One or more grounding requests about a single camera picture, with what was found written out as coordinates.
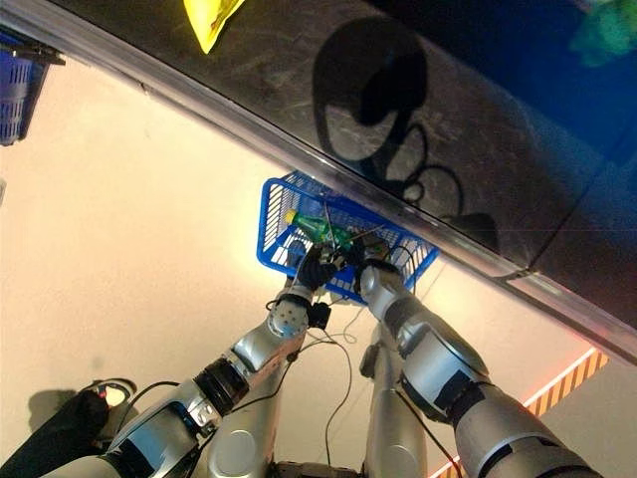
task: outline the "blue plastic basket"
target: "blue plastic basket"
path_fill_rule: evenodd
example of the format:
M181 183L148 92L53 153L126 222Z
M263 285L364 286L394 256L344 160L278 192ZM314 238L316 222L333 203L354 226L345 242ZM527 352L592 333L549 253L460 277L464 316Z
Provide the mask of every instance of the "blue plastic basket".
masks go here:
M1 31L0 41L23 45L20 39ZM27 135L47 70L47 65L0 51L0 144L8 146Z
M407 288L413 287L414 281L438 255L438 249L423 239L295 171L283 178L269 179L264 184L257 245L257 257L262 264L289 276L296 273L293 267L287 265L291 243L301 240L306 250L312 246L312 241L301 229L286 222L285 215L289 209L323 219L327 210L331 224L354 231L354 234L382 226L373 233L389 245L390 261L400 269ZM354 292L353 283L354 270L348 266L336 273L325 287L364 304Z

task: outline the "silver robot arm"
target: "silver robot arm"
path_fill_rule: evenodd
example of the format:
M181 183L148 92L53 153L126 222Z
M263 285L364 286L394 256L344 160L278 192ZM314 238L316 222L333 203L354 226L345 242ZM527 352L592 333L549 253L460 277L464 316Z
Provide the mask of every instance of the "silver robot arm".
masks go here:
M312 297L293 284L262 324L132 420L106 454L75 460L46 478L159 478L187 467L223 416L299 350Z
M393 266L368 260L359 283L371 313L404 358L403 389L429 418L453 425L469 476L600 476L491 383L478 353L405 289Z

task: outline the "bottle cap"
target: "bottle cap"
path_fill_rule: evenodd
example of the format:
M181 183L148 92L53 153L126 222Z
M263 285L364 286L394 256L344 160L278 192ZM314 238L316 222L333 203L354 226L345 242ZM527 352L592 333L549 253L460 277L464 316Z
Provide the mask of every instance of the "bottle cap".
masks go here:
M292 221L295 220L296 215L297 211L295 211L294 209L288 209L288 212L286 212L286 222L288 224L292 224Z

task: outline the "green plastic bottle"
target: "green plastic bottle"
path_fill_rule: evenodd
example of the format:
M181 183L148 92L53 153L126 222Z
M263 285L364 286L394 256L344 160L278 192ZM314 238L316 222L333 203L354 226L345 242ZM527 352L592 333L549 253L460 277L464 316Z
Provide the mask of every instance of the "green plastic bottle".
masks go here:
M315 244L331 244L331 234L329 224L320 217L310 217L300 212L290 209L286 212L286 222L301 229ZM342 227L331 225L331 232L334 235L334 244L344 250L351 247L351 234Z

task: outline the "yellow object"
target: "yellow object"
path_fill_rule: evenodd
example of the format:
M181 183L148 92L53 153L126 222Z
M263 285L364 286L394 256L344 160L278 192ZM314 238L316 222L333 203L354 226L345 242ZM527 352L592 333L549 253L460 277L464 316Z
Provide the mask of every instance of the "yellow object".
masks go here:
M292 224L292 221L295 220L296 215L297 211L295 211L294 209L289 209L288 212L286 212L286 222L288 224Z
M226 20L243 2L244 0L183 0L190 25L203 53L210 52Z

